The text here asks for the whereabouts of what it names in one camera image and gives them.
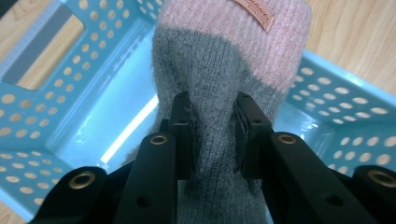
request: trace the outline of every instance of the fabric label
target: fabric label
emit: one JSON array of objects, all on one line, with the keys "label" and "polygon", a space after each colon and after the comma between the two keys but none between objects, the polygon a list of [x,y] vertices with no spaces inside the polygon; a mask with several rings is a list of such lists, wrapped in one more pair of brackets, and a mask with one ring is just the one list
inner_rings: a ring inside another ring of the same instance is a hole
[{"label": "fabric label", "polygon": [[269,32],[274,22],[274,16],[268,6],[261,0],[234,0],[244,7],[262,25],[265,32]]}]

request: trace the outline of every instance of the plastic basket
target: plastic basket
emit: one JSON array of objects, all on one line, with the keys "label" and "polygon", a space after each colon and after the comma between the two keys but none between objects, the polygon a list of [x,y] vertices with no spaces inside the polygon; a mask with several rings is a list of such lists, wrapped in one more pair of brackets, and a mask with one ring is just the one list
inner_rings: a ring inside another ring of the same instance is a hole
[{"label": "plastic basket", "polygon": [[[0,198],[26,220],[68,171],[118,169],[158,104],[150,51],[162,1],[62,3],[84,32],[46,83],[28,91],[0,80]],[[300,135],[347,175],[361,164],[396,170],[395,116],[393,96],[306,51],[275,130]]]}]

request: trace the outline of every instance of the metal bolt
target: metal bolt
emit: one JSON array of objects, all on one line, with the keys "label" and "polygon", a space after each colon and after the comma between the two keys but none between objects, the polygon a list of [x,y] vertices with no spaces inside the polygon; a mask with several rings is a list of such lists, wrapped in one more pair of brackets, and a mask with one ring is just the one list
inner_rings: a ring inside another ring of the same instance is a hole
[{"label": "metal bolt", "polygon": [[75,175],[69,181],[70,189],[84,189],[87,188],[95,180],[95,174],[91,171],[83,171]]},{"label": "metal bolt", "polygon": [[377,184],[387,188],[396,188],[396,179],[387,173],[378,170],[372,170],[369,171],[368,176]]}]

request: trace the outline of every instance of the wooden floor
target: wooden floor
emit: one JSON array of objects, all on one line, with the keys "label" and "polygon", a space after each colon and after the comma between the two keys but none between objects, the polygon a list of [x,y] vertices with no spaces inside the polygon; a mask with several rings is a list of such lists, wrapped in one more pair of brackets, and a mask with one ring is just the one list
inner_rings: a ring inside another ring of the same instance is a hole
[{"label": "wooden floor", "polygon": [[[306,48],[396,95],[396,1],[307,2],[312,7],[313,21]],[[36,15],[39,9],[32,8],[32,15]],[[0,47],[6,50],[1,39]],[[8,223],[24,221],[0,202],[0,224]]]}]

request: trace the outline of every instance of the sock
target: sock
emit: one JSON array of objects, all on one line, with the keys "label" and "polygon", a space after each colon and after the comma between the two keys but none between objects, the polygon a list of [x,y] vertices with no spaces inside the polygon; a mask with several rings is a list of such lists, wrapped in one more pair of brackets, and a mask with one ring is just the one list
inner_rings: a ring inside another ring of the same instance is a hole
[{"label": "sock", "polygon": [[263,2],[275,16],[269,33],[233,0],[163,4],[152,50],[157,123],[169,118],[174,96],[188,91],[199,151],[192,178],[179,182],[179,223],[266,223],[260,181],[237,171],[233,103],[245,92],[274,121],[297,72],[311,13],[304,0]]}]

